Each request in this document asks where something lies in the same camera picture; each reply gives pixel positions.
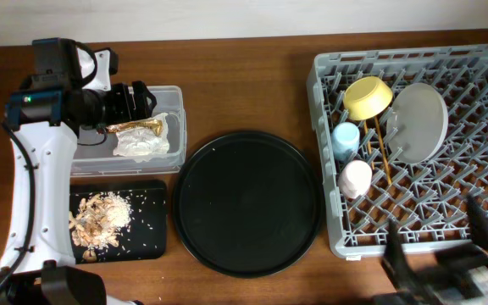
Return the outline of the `white paper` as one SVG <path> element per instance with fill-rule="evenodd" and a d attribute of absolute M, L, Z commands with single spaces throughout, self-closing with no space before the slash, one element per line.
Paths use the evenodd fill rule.
<path fill-rule="evenodd" d="M 164 129 L 160 136 L 155 136 L 151 130 L 146 128 L 135 128 L 117 132 L 117 144 L 113 150 L 113 155 L 137 157 L 167 153 L 170 148 L 167 116 L 167 113 L 161 113 L 152 117 L 152 119 L 160 119 L 163 121 Z"/>

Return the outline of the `grey dishwasher rack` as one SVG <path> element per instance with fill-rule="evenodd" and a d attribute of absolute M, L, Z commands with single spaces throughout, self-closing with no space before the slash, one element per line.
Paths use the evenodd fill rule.
<path fill-rule="evenodd" d="M 433 86 L 446 102 L 449 122 L 446 139 L 432 158 L 406 164 L 397 160 L 402 149 L 392 152 L 388 146 L 394 131 L 388 134 L 386 123 L 393 111 L 380 115 L 391 186 L 375 124 L 367 123 L 367 135 L 361 124 L 355 158 L 370 163 L 370 138 L 375 170 L 369 193 L 346 199 L 338 186 L 344 164 L 333 155 L 331 134 L 348 121 L 345 90 L 366 76 L 381 78 L 394 93 L 415 83 Z M 321 53 L 308 74 L 307 90 L 322 164 L 330 250 L 337 257 L 381 255 L 389 220 L 396 222 L 408 253 L 469 240 L 465 197 L 476 197 L 488 216 L 488 44 Z"/>

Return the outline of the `grey round plate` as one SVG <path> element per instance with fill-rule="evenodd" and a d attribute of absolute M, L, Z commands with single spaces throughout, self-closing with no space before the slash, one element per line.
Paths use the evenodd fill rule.
<path fill-rule="evenodd" d="M 388 146 L 393 153 L 402 152 L 397 160 L 418 164 L 432 158 L 446 138 L 448 112 L 441 94 L 424 83 L 404 88 L 392 104 L 387 133 L 394 131 Z"/>

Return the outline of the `light blue cup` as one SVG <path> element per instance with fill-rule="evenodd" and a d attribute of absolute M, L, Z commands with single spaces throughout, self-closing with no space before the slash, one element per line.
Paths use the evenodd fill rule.
<path fill-rule="evenodd" d="M 358 150 L 359 129 L 351 122 L 340 123 L 333 130 L 331 140 L 335 159 L 345 162 Z"/>

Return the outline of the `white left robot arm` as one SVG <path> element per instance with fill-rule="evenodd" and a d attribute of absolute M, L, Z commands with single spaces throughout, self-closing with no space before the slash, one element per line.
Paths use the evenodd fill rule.
<path fill-rule="evenodd" d="M 15 156 L 11 229 L 0 261 L 0 304 L 113 304 L 102 278 L 77 269 L 64 217 L 81 129 L 152 115 L 141 81 L 111 85 L 117 54 L 70 39 L 32 43 L 35 73 L 11 96 L 3 121 Z M 324 194 L 304 155 L 262 131 L 220 136 L 183 164 L 173 216 L 204 265 L 237 278 L 278 273 L 311 247 Z"/>

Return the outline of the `yellow bowl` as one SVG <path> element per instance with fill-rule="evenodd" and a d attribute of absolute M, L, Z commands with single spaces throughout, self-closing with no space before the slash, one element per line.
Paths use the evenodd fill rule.
<path fill-rule="evenodd" d="M 384 111 L 393 98 L 392 89 L 379 77 L 368 76 L 353 82 L 343 98 L 351 120 L 370 119 Z"/>

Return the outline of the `food scraps pile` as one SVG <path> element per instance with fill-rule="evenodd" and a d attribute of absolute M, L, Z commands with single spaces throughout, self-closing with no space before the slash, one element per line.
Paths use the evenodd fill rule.
<path fill-rule="evenodd" d="M 111 248 L 124 249 L 120 240 L 130 231 L 131 212 L 129 200 L 111 191 L 81 198 L 75 213 L 69 211 L 71 242 L 82 249 L 81 262 L 96 262 Z"/>

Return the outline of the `gold foil wrapper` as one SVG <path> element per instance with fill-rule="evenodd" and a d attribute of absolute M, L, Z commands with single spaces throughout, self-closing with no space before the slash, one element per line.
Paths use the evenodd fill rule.
<path fill-rule="evenodd" d="M 107 133 L 117 133 L 125 130 L 131 130 L 135 128 L 146 128 L 151 130 L 155 136 L 160 136 L 164 129 L 163 121 L 160 119 L 144 119 L 131 121 L 116 125 L 109 125 L 106 127 Z"/>

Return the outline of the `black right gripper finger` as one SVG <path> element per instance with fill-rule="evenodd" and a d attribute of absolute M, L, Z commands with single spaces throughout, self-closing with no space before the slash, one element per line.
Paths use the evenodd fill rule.
<path fill-rule="evenodd" d="M 408 263 L 398 235 L 397 224 L 388 221 L 388 233 L 381 266 L 397 292 L 406 292 L 414 297 L 426 297 L 422 272 Z"/>
<path fill-rule="evenodd" d="M 474 244 L 488 251 L 488 217 L 475 197 L 467 195 L 466 202 L 471 239 Z"/>

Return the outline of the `clear plastic bin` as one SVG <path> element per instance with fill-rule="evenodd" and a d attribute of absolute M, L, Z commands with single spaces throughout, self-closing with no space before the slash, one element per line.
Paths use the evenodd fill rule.
<path fill-rule="evenodd" d="M 73 177 L 158 175 L 176 173 L 186 159 L 186 112 L 178 86 L 149 86 L 157 106 L 152 117 L 163 121 L 156 148 L 138 155 L 130 138 L 109 134 L 104 138 L 95 130 L 80 130 L 79 143 L 71 165 Z"/>

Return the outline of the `black round tray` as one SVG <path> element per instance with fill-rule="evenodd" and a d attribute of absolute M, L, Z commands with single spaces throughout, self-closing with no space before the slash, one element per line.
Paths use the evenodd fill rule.
<path fill-rule="evenodd" d="M 304 154 L 262 131 L 220 136 L 183 165 L 172 195 L 175 229 L 206 267 L 237 278 L 289 268 L 324 217 L 324 195 Z"/>

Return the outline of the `pink cup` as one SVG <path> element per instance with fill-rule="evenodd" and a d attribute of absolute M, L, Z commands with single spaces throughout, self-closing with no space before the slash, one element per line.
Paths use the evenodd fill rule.
<path fill-rule="evenodd" d="M 349 162 L 339 176 L 338 186 L 341 194 L 346 199 L 366 195 L 371 185 L 372 175 L 372 169 L 366 162 L 362 160 Z"/>

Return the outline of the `wooden chopstick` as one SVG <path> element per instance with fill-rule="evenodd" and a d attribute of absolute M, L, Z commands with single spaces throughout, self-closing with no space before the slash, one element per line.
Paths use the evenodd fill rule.
<path fill-rule="evenodd" d="M 374 124 L 375 124 L 375 129 L 376 129 L 376 131 L 378 133 L 378 141 L 379 141 L 379 144 L 380 144 L 380 151 L 381 151 L 381 155 L 382 155 L 382 162 L 384 164 L 385 177 L 387 179 L 388 186 L 391 186 L 391 184 L 392 184 L 392 180 L 391 180 L 391 169 L 390 169 L 390 166 L 388 164 L 387 154 L 386 154 L 386 150 L 385 150 L 385 144 L 384 144 L 384 140 L 383 140 L 383 136 L 382 136 L 381 128 L 380 128 L 380 122 L 379 122 L 377 116 L 374 116 Z"/>
<path fill-rule="evenodd" d="M 368 125 L 367 125 L 367 121 L 366 120 L 363 121 L 363 129 L 364 129 L 365 135 L 367 135 L 369 133 L 369 128 L 368 128 Z M 370 165 L 371 169 L 374 171 L 375 170 L 374 156 L 372 155 L 372 147 L 371 147 L 371 144 L 370 144 L 370 138 L 367 138 L 366 148 L 367 148 L 369 157 L 371 157 L 371 159 L 370 159 L 371 161 L 370 161 L 369 165 Z"/>

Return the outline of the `black rectangular tray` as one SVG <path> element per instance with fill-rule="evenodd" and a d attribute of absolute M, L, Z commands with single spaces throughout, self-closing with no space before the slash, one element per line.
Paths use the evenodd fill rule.
<path fill-rule="evenodd" d="M 127 181 L 77 185 L 70 187 L 69 211 L 75 213 L 83 197 L 91 194 L 118 193 L 130 202 L 130 231 L 125 231 L 120 240 L 120 248 L 111 248 L 107 254 L 98 254 L 98 262 L 129 261 L 137 259 L 155 259 L 163 255 L 166 246 L 167 186 L 161 180 Z M 73 246 L 77 263 L 82 249 Z"/>

